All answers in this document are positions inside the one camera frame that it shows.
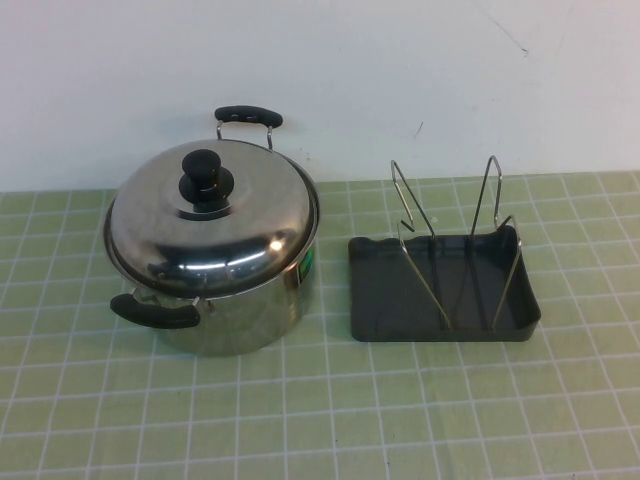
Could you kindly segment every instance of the black tray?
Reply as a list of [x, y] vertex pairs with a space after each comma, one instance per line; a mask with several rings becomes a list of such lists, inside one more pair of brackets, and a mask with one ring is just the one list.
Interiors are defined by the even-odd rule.
[[[474, 235], [491, 162], [500, 173], [496, 230]], [[405, 242], [399, 224], [399, 239], [356, 237], [349, 241], [351, 334], [356, 340], [495, 342], [531, 337], [541, 312], [524, 266], [515, 219], [508, 217], [497, 224], [501, 178], [492, 157], [469, 235], [436, 236], [418, 204], [430, 236]], [[394, 183], [411, 225], [401, 223], [413, 231], [413, 217], [395, 172]]]

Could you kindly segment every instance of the black handle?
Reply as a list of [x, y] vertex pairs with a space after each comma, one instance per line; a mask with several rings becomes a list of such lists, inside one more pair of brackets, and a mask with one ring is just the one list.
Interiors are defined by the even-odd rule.
[[113, 297], [110, 306], [117, 315], [143, 327], [178, 329], [195, 327], [200, 323], [200, 313], [193, 305], [178, 308], [145, 305], [130, 293]]
[[249, 105], [220, 107], [215, 112], [216, 119], [227, 122], [261, 123], [265, 127], [278, 128], [282, 125], [282, 115], [266, 108]]

